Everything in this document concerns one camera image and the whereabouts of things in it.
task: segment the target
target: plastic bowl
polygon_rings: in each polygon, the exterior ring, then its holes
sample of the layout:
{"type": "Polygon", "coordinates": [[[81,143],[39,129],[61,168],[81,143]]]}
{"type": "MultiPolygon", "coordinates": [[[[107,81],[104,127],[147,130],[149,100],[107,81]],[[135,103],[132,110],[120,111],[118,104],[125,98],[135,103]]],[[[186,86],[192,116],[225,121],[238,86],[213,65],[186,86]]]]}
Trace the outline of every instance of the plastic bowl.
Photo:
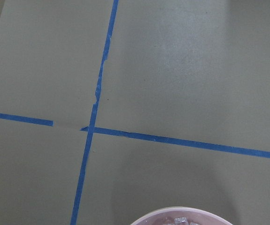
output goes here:
{"type": "Polygon", "coordinates": [[[188,207],[169,207],[156,210],[137,219],[131,225],[173,225],[175,218],[186,217],[189,224],[199,225],[232,225],[228,221],[212,213],[188,207]]]}

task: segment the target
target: horizontal blue tape line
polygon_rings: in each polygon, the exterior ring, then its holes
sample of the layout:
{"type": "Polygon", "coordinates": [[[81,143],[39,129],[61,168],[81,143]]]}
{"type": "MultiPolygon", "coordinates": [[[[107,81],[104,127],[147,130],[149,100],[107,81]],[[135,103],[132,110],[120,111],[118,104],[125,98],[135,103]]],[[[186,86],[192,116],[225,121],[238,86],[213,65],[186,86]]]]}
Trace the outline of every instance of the horizontal blue tape line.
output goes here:
{"type": "Polygon", "coordinates": [[[42,120],[42,119],[36,119],[36,118],[30,118],[30,117],[24,117],[24,116],[15,116],[15,115],[3,114],[3,113],[0,113],[0,119],[14,120],[18,122],[33,123],[33,124],[45,125],[45,126],[51,126],[51,127],[54,125],[54,122],[52,120],[42,120]]]}
{"type": "MultiPolygon", "coordinates": [[[[88,131],[88,127],[82,128],[81,131],[88,131]]],[[[177,139],[177,138],[171,138],[171,137],[145,135],[145,134],[139,134],[139,133],[129,133],[125,131],[112,130],[112,129],[106,129],[106,128],[100,128],[100,127],[95,127],[94,132],[98,134],[104,134],[104,135],[123,136],[123,137],[129,137],[129,138],[152,141],[152,142],[162,142],[162,143],[176,144],[176,145],[182,145],[182,146],[188,146],[188,147],[194,147],[194,148],[200,148],[200,149],[208,149],[208,150],[236,153],[236,154],[241,154],[241,155],[270,158],[269,151],[237,148],[237,147],[232,147],[232,146],[227,146],[227,145],[211,144],[211,143],[205,143],[205,142],[195,142],[195,141],[189,141],[189,140],[183,140],[183,139],[177,139]]]]}

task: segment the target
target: blue line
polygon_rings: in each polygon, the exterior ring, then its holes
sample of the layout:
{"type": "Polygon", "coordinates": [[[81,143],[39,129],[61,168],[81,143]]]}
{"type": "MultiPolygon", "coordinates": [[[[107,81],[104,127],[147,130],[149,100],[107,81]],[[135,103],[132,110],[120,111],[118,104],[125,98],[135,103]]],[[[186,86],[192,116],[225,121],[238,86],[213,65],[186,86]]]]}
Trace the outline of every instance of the blue line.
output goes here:
{"type": "MultiPolygon", "coordinates": [[[[82,128],[81,131],[88,131],[88,127],[82,128]]],[[[182,145],[182,146],[188,146],[188,147],[194,147],[194,148],[200,148],[200,149],[208,149],[208,150],[236,153],[236,154],[241,154],[241,155],[270,158],[269,151],[237,148],[237,147],[232,147],[232,146],[227,146],[227,145],[211,144],[211,143],[205,143],[205,142],[195,142],[195,141],[189,141],[189,140],[183,140],[183,139],[177,139],[177,138],[145,135],[145,134],[139,134],[139,133],[128,133],[124,131],[111,130],[111,129],[99,128],[99,127],[95,127],[94,132],[98,134],[104,134],[104,135],[123,136],[123,137],[129,137],[129,138],[152,141],[152,142],[162,142],[162,143],[176,144],[176,145],[182,145]]]]}
{"type": "Polygon", "coordinates": [[[51,126],[51,127],[54,125],[54,122],[52,120],[42,120],[42,119],[36,119],[36,118],[30,118],[30,117],[24,117],[24,116],[15,116],[15,115],[3,114],[3,113],[0,113],[0,119],[14,120],[18,122],[33,123],[33,124],[45,125],[45,126],[51,126]]]}
{"type": "Polygon", "coordinates": [[[108,52],[109,52],[109,48],[110,48],[110,42],[111,42],[111,37],[112,37],[112,33],[113,33],[118,2],[119,2],[119,0],[113,1],[111,17],[110,17],[110,21],[109,21],[109,25],[108,25],[106,42],[105,42],[105,46],[104,46],[104,50],[103,50],[100,70],[99,70],[99,74],[98,74],[98,81],[97,81],[97,85],[96,85],[96,91],[95,91],[96,102],[92,107],[90,124],[89,124],[88,134],[87,134],[87,140],[86,140],[86,144],[85,144],[85,151],[84,151],[82,165],[80,168],[80,173],[79,173],[79,178],[78,178],[78,183],[77,183],[77,191],[76,191],[76,195],[75,195],[70,225],[76,225],[76,222],[77,222],[78,209],[79,209],[80,199],[81,199],[81,195],[83,192],[83,186],[84,186],[84,181],[85,181],[86,165],[87,165],[89,152],[90,152],[90,148],[91,148],[94,127],[95,127],[95,121],[96,121],[96,116],[97,116],[97,110],[98,110],[98,105],[99,105],[99,99],[100,99],[100,93],[101,93],[103,64],[104,64],[105,60],[108,58],[108,52]]]}

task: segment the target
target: blue tape strip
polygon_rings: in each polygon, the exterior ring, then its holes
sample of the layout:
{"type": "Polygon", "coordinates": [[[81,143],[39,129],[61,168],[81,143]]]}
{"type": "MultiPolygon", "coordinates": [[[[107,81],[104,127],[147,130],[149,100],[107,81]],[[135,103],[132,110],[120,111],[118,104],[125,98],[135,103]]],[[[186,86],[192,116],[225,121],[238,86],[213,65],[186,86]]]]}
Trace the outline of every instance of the blue tape strip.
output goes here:
{"type": "MultiPolygon", "coordinates": [[[[88,127],[82,128],[81,131],[88,131],[88,127]]],[[[176,145],[182,145],[182,146],[188,146],[188,147],[194,147],[194,148],[200,148],[200,149],[208,149],[208,150],[236,153],[236,154],[241,154],[241,155],[270,158],[269,151],[237,148],[237,147],[220,145],[220,144],[195,142],[195,141],[189,141],[189,140],[183,140],[183,139],[177,139],[177,138],[145,135],[145,134],[139,134],[139,133],[128,133],[124,131],[111,130],[111,129],[100,128],[100,127],[95,127],[94,132],[98,134],[104,134],[104,135],[123,136],[123,137],[129,137],[129,138],[152,141],[152,142],[162,142],[162,143],[176,144],[176,145]]]]}
{"type": "Polygon", "coordinates": [[[109,52],[109,48],[110,48],[110,42],[111,42],[111,37],[112,37],[112,33],[113,33],[118,2],[119,2],[119,0],[113,1],[111,17],[110,17],[110,21],[109,21],[109,25],[108,25],[106,42],[105,42],[105,46],[104,46],[104,50],[103,50],[100,70],[99,70],[99,74],[98,74],[98,81],[97,81],[97,85],[96,85],[96,91],[95,91],[96,102],[92,107],[90,125],[88,128],[87,140],[86,140],[86,144],[85,144],[85,151],[84,151],[82,165],[80,168],[80,173],[79,173],[79,178],[78,178],[78,183],[77,183],[77,191],[76,191],[76,195],[75,195],[70,225],[76,225],[76,222],[77,222],[78,209],[79,209],[80,199],[81,199],[81,195],[83,192],[83,185],[84,185],[84,181],[85,181],[86,165],[87,165],[89,152],[90,152],[90,148],[91,148],[94,127],[95,127],[95,121],[96,121],[96,116],[97,116],[97,110],[98,110],[98,105],[99,105],[99,99],[100,99],[100,94],[101,94],[101,81],[102,81],[103,65],[104,65],[105,60],[108,58],[108,52],[109,52]]]}
{"type": "Polygon", "coordinates": [[[54,122],[52,120],[42,120],[42,119],[36,119],[36,118],[30,118],[30,117],[24,117],[24,116],[15,116],[15,115],[3,114],[3,113],[0,113],[0,119],[14,120],[18,122],[33,123],[33,124],[45,125],[45,126],[51,126],[51,127],[54,125],[54,122]]]}

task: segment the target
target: vertical blue tape line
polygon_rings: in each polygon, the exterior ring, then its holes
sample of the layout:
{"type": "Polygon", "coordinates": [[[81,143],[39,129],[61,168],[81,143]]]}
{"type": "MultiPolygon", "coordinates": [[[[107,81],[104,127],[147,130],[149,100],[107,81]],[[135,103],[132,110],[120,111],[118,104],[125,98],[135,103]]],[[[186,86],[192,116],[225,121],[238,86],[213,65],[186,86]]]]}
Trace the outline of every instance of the vertical blue tape line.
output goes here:
{"type": "Polygon", "coordinates": [[[76,225],[76,223],[77,223],[78,209],[79,209],[79,204],[80,204],[80,200],[81,200],[81,196],[82,196],[82,192],[83,192],[84,181],[85,181],[86,164],[87,164],[87,160],[88,160],[89,152],[90,152],[90,148],[91,148],[94,127],[95,127],[95,121],[96,121],[96,116],[97,116],[97,110],[98,110],[98,105],[99,105],[99,99],[100,99],[100,94],[101,94],[101,81],[102,81],[102,73],[103,73],[103,64],[104,64],[105,60],[108,58],[108,52],[109,52],[109,48],[110,48],[110,41],[111,41],[112,32],[113,32],[113,28],[114,28],[114,22],[115,22],[118,2],[119,2],[119,0],[113,1],[111,17],[110,17],[110,21],[109,21],[109,25],[108,25],[106,42],[105,42],[105,46],[104,46],[104,50],[103,50],[100,70],[99,70],[99,74],[98,74],[98,81],[97,81],[97,85],[96,85],[96,91],[95,91],[96,102],[92,107],[90,125],[88,128],[88,134],[87,134],[87,139],[86,139],[86,144],[85,144],[85,151],[84,151],[82,165],[80,168],[80,173],[79,173],[79,178],[78,178],[78,183],[77,183],[77,191],[76,191],[76,195],[75,195],[75,199],[74,199],[74,205],[73,205],[70,225],[76,225]]]}
{"type": "MultiPolygon", "coordinates": [[[[88,131],[88,127],[82,128],[81,131],[88,131]]],[[[177,139],[177,138],[171,138],[171,137],[162,137],[162,136],[146,135],[146,134],[139,134],[139,133],[129,133],[125,131],[112,130],[112,129],[106,129],[106,128],[100,128],[100,127],[95,127],[94,132],[98,134],[104,134],[104,135],[123,136],[123,137],[152,141],[152,142],[176,144],[176,145],[182,145],[182,146],[194,147],[194,148],[200,148],[200,149],[208,149],[208,150],[214,150],[214,151],[236,153],[236,154],[241,154],[241,155],[270,158],[270,151],[245,149],[245,148],[238,148],[238,147],[232,147],[232,146],[220,145],[220,144],[211,144],[211,143],[205,143],[205,142],[195,142],[195,141],[183,140],[183,139],[177,139]]]]}
{"type": "Polygon", "coordinates": [[[0,113],[0,119],[14,120],[18,122],[33,123],[33,124],[45,125],[45,126],[51,126],[51,127],[54,125],[54,122],[52,120],[42,120],[42,119],[36,119],[36,118],[31,118],[31,117],[15,116],[15,115],[3,114],[3,113],[0,113]]]}

